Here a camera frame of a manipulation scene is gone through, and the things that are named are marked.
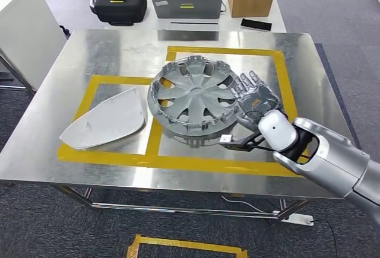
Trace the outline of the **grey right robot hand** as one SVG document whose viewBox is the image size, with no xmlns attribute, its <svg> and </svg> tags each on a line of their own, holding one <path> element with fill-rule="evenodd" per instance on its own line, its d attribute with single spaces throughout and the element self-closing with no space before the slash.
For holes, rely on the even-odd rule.
<svg viewBox="0 0 380 258">
<path fill-rule="evenodd" d="M 236 77 L 230 90 L 236 100 L 234 113 L 237 122 L 253 132 L 258 130 L 258 123 L 266 113 L 283 111 L 280 98 L 254 71 Z"/>
</svg>

